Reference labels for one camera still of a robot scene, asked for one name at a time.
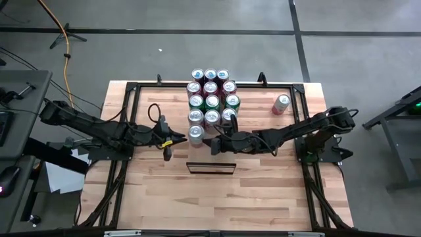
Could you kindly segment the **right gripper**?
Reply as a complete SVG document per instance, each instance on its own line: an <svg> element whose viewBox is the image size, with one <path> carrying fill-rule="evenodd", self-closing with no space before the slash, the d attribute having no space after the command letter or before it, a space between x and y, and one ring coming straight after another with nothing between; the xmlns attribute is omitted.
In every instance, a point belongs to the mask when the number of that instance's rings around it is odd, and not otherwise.
<svg viewBox="0 0 421 237"><path fill-rule="evenodd" d="M211 148L211 155L221 152L256 154L260 151L260 140L250 132L236 132L231 136L219 135L219 138L206 138L203 143Z"/></svg>

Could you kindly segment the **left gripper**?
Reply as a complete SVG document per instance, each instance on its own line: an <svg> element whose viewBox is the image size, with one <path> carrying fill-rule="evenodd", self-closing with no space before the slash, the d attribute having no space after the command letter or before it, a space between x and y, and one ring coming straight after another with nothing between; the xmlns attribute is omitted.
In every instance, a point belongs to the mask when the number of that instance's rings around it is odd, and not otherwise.
<svg viewBox="0 0 421 237"><path fill-rule="evenodd" d="M159 115L157 122L153 128L146 127L146 134L149 137L147 146L155 146L157 149L163 149L163 157L165 161L169 161L172 158L172 150L170 147L162 148L161 144L168 140L172 140L173 143L183 143L187 141L186 135L173 130L169 131L168 123L166 122L164 115Z"/></svg>

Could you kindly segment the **silver Diet Coke can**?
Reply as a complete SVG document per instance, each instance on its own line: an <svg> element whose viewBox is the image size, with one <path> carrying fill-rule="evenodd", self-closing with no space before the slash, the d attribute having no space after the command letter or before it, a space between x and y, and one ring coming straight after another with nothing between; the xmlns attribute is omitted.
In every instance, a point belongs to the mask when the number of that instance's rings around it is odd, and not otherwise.
<svg viewBox="0 0 421 237"><path fill-rule="evenodd" d="M211 109L205 113L204 125L208 134L215 134L216 128L214 125L219 125L221 121L220 113L217 110Z"/></svg>

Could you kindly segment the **black beam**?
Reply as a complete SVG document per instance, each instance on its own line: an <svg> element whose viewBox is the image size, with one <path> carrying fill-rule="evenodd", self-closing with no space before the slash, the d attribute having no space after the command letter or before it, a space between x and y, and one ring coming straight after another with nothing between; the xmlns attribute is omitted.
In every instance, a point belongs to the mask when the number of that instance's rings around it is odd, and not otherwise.
<svg viewBox="0 0 421 237"><path fill-rule="evenodd" d="M69 149L55 149L33 138L28 138L22 153L80 174L86 174L89 168L85 161L73 157Z"/></svg>

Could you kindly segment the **white paper sheets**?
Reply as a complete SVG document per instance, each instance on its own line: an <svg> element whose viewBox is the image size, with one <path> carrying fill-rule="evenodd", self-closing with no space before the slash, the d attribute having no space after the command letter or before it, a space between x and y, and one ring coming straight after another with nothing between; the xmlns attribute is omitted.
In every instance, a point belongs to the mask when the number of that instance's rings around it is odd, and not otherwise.
<svg viewBox="0 0 421 237"><path fill-rule="evenodd" d="M46 163L49 191L60 194L79 191L83 188L85 175L64 169L52 163Z"/></svg>

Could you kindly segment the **black tripod base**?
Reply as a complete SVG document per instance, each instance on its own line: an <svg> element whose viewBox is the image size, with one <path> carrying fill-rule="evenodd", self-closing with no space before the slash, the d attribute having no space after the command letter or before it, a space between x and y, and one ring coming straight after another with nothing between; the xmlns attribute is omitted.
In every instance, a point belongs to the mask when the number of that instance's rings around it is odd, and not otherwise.
<svg viewBox="0 0 421 237"><path fill-rule="evenodd" d="M78 36L78 35L76 35L76 34L73 34L73 33L71 33L71 32L69 32L68 30L69 30L69 28L70 28L70 25L69 25L69 23L66 23L65 25L64 25L64 30L65 30L65 32L66 32L66 35L67 35L67 37L69 38L69 37L73 37L73 38L76 38L77 40L80 40L80 41L83 41L83 42L86 42L87 41L87 39L86 38L83 38L83 37L81 37L81 36ZM49 48L50 49L53 49L54 47L56 47L61 41L63 41L63 40L65 40L66 39L66 37L64 36L64 34L61 32L58 36L57 36L57 38L55 39L55 41L49 46Z"/></svg>

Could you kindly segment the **grey side table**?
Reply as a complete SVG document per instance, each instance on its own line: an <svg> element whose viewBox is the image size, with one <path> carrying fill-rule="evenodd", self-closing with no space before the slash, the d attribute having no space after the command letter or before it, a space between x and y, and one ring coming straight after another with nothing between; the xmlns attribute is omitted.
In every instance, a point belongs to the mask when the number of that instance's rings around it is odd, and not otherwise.
<svg viewBox="0 0 421 237"><path fill-rule="evenodd" d="M19 93L27 87L27 82L36 87L26 92L22 100L0 104L0 111L14 113L5 143L0 147L0 160L17 159L22 155L51 78L52 73L47 70L0 70L0 87L6 91Z"/></svg>
<svg viewBox="0 0 421 237"><path fill-rule="evenodd" d="M0 173L9 166L20 167L13 192L7 197L0 197L0 234L8 233L11 230L35 160L36 158L33 156L23 156L18 162L14 160L0 161Z"/></svg>

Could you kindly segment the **black computer mouse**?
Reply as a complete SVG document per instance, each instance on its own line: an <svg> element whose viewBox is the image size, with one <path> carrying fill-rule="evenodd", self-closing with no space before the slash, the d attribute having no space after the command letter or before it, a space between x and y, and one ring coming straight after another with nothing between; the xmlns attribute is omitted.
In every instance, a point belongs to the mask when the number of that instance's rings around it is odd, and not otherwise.
<svg viewBox="0 0 421 237"><path fill-rule="evenodd" d="M14 191L20 167L9 166L0 172L0 198L8 197Z"/></svg>

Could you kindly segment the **black keyboard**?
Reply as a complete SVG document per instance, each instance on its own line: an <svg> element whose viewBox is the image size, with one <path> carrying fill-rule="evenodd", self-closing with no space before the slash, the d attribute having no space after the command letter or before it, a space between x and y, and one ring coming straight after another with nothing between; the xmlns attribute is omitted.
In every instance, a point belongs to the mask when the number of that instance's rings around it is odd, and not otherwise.
<svg viewBox="0 0 421 237"><path fill-rule="evenodd" d="M14 113L10 111L0 111L0 147L3 147L7 134L10 130Z"/></svg>

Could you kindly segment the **black clamp tool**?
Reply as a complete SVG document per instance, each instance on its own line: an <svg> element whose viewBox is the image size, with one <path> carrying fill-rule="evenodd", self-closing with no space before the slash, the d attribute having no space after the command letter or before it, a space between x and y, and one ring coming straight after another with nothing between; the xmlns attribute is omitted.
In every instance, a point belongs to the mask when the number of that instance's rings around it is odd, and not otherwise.
<svg viewBox="0 0 421 237"><path fill-rule="evenodd" d="M27 87L24 88L19 93L15 92L15 91L6 91L4 88L0 87L0 104L7 105L9 102L11 102L14 99L22 100L22 99L24 99L24 94L26 92L29 92L30 90L36 89L36 87L29 82L27 82L26 85L27 85Z"/></svg>

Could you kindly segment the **grey metal stand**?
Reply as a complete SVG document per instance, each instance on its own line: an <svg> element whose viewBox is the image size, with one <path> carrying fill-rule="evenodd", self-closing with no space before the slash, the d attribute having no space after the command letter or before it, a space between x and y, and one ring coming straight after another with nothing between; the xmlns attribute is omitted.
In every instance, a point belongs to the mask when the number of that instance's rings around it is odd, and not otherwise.
<svg viewBox="0 0 421 237"><path fill-rule="evenodd" d="M387 191L421 188L421 171L418 172L414 164L416 159L421 161L421 86L402 96L392 107L365 122L362 127L369 130L376 125L382 127L406 176L404 182L387 185Z"/></svg>

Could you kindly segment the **silver bracket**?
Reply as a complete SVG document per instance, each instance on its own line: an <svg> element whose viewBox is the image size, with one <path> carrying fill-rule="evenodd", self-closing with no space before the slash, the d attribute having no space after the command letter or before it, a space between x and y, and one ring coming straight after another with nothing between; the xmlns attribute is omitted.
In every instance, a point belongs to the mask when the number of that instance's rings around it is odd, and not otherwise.
<svg viewBox="0 0 421 237"><path fill-rule="evenodd" d="M140 230L111 230L104 232L103 237L138 237L141 235Z"/></svg>
<svg viewBox="0 0 421 237"><path fill-rule="evenodd" d="M320 232L299 232L299 231L288 232L287 236L288 237L326 237L324 233L320 233Z"/></svg>

